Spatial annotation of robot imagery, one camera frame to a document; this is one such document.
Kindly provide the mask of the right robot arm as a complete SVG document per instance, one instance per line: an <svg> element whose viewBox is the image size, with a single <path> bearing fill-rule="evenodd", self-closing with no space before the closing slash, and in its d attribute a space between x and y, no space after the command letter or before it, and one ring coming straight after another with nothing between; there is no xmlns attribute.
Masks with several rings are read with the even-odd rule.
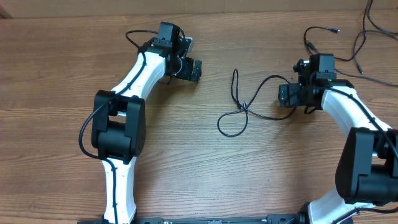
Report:
<svg viewBox="0 0 398 224"><path fill-rule="evenodd" d="M284 108L304 106L328 113L346 136L334 188L306 203L297 214L278 215L279 223L352 223L359 212L395 213L382 206L397 201L397 130L378 119L354 86L339 79L332 54L314 54L293 65L297 83L280 85Z"/></svg>

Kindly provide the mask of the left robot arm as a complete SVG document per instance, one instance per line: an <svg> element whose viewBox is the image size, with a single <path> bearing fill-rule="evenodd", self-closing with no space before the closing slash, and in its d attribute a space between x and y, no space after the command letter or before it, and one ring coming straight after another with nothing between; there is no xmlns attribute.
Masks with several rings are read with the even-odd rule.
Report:
<svg viewBox="0 0 398 224"><path fill-rule="evenodd" d="M106 176L106 208L98 223L133 223L134 168L146 140L145 100L165 76L191 82L201 77L200 60L187 57L194 41L179 26L161 22L153 37L137 48L137 60L124 80L95 95L83 128L92 124L91 144Z"/></svg>

